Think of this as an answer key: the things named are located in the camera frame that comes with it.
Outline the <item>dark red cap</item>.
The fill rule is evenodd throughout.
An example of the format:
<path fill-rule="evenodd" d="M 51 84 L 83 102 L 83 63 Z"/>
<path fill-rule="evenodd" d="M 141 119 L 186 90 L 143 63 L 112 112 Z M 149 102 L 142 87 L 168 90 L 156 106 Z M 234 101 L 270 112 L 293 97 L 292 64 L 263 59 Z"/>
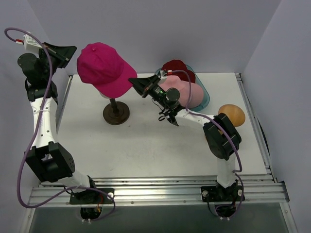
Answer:
<path fill-rule="evenodd" d="M 165 63 L 162 66 L 162 70 L 172 70 L 173 75 L 176 75 L 182 81 L 189 81 L 186 73 L 188 74 L 190 81 L 192 83 L 196 83 L 196 76 L 195 73 L 189 70 L 184 62 L 181 60 L 171 60 Z"/>

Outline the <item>magenta baseball cap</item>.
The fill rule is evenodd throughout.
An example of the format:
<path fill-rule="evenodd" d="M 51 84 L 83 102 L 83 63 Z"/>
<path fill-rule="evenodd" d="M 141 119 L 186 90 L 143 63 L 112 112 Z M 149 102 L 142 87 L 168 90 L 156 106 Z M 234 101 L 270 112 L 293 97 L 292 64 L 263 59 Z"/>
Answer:
<path fill-rule="evenodd" d="M 77 72 L 83 83 L 93 85 L 99 92 L 113 93 L 115 98 L 132 88 L 129 78 L 138 77 L 113 47 L 102 42 L 88 44 L 81 50 Z"/>

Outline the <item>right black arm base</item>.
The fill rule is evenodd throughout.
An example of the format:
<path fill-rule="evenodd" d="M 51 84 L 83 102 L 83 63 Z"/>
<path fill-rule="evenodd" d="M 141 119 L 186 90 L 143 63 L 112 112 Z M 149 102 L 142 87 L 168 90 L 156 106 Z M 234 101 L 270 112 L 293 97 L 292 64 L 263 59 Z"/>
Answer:
<path fill-rule="evenodd" d="M 223 188 L 221 185 L 201 186 L 202 202 L 207 203 L 209 212 L 220 219 L 231 219 L 240 204 L 245 201 L 244 188 L 241 185 Z"/>

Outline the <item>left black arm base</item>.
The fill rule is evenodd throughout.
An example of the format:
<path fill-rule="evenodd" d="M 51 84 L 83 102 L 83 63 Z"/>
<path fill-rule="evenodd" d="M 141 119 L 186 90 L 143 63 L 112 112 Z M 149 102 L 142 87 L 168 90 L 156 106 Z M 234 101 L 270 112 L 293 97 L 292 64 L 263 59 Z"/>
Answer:
<path fill-rule="evenodd" d="M 115 212 L 115 189 L 112 187 L 99 188 L 98 191 L 85 190 L 79 193 L 71 193 L 69 204 L 80 205 L 80 217 L 82 220 L 96 221 L 108 217 Z M 112 204 L 112 209 L 104 213 L 103 205 Z"/>

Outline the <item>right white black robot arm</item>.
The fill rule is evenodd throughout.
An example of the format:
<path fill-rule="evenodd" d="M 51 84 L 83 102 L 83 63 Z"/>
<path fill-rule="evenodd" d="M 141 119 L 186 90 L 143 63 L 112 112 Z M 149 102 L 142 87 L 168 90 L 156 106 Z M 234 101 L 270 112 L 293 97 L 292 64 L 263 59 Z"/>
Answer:
<path fill-rule="evenodd" d="M 177 127 L 202 128 L 209 150 L 217 158 L 216 196 L 227 200 L 237 184 L 236 163 L 242 138 L 225 113 L 206 115 L 191 110 L 204 98 L 202 88 L 190 80 L 183 81 L 173 71 L 161 71 L 146 78 L 129 78 L 134 90 L 142 97 L 150 96 L 161 111 L 158 121 L 167 120 Z"/>

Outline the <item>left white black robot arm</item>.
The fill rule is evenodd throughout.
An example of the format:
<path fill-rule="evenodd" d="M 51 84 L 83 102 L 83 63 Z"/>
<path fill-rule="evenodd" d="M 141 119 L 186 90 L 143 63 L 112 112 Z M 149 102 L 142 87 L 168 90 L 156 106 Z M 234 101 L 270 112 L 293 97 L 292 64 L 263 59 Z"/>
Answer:
<path fill-rule="evenodd" d="M 76 170 L 72 155 L 57 140 L 58 93 L 50 77 L 67 66 L 76 50 L 76 46 L 44 42 L 34 53 L 24 53 L 17 60 L 26 76 L 25 89 L 34 118 L 34 139 L 25 161 L 41 182 L 73 186 L 76 192 L 81 192 L 82 200 L 94 203 L 98 197 L 94 181 Z"/>

